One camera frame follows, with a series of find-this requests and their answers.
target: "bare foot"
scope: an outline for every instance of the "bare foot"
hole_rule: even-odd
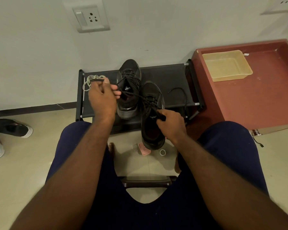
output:
[[[181,173],[181,169],[179,168],[179,165],[178,165],[178,155],[177,155],[177,157],[176,157],[174,170],[175,170],[175,172],[178,173],[178,174]]]
[[[114,146],[114,143],[109,143],[108,147],[109,147],[110,155],[111,155],[112,159],[114,159],[114,157],[115,157],[115,146]]]

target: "shoe rack shelf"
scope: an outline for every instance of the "shoe rack shelf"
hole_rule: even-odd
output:
[[[165,108],[180,112],[188,124],[197,114],[205,109],[205,102],[198,83],[193,62],[189,59],[185,64],[162,65],[140,68],[142,72],[141,84],[153,81],[161,90],[164,97]],[[92,117],[94,111],[88,100],[88,92],[84,92],[82,86],[89,75],[104,75],[109,78],[111,84],[116,84],[117,70],[85,73],[79,70],[78,95],[76,121]],[[123,120],[117,114],[111,134],[141,130],[140,115]]]

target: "beige plastic tray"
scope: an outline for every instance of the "beige plastic tray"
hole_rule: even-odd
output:
[[[253,74],[242,51],[227,51],[203,54],[213,81],[243,79]]]

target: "navy blue pants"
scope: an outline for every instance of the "navy blue pants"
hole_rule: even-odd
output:
[[[62,132],[49,179],[73,152],[91,124],[75,122]],[[205,149],[268,194],[256,145],[248,130],[234,122],[221,122],[208,128],[198,139]],[[82,229],[216,229],[191,171],[178,156],[182,170],[155,201],[142,204],[125,190],[114,170],[108,148],[105,151],[92,208]]]

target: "hand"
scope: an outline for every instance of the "hand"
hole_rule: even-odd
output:
[[[179,141],[179,139],[187,136],[184,118],[178,112],[165,109],[158,110],[158,112],[166,116],[166,120],[162,121],[157,119],[157,125],[163,135],[174,145]]]
[[[122,93],[117,91],[117,85],[111,85],[108,78],[103,82],[91,82],[91,88],[88,92],[88,99],[95,112],[95,119],[114,123],[116,113],[116,100]]]

